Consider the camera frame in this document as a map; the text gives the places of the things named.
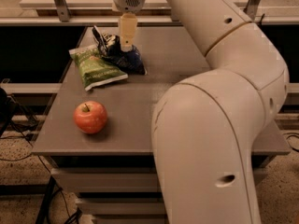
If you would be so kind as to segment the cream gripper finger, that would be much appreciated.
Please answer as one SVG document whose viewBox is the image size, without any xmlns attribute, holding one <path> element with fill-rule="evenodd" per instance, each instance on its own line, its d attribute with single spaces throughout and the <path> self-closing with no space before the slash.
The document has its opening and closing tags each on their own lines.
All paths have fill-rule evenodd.
<svg viewBox="0 0 299 224">
<path fill-rule="evenodd" d="M 137 18 L 133 13 L 124 13 L 119 19 L 119 36 L 121 50 L 123 52 L 131 51 L 137 27 Z"/>
</svg>

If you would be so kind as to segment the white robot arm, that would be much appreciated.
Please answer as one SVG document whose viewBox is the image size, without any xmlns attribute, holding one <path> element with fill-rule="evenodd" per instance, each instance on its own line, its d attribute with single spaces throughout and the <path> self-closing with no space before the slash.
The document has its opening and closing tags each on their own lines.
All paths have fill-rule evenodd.
<svg viewBox="0 0 299 224">
<path fill-rule="evenodd" d="M 154 108 L 151 142 L 170 224 L 261 224 L 253 142 L 285 102 L 289 71 L 231 0 L 166 0 L 209 71 Z"/>
</svg>

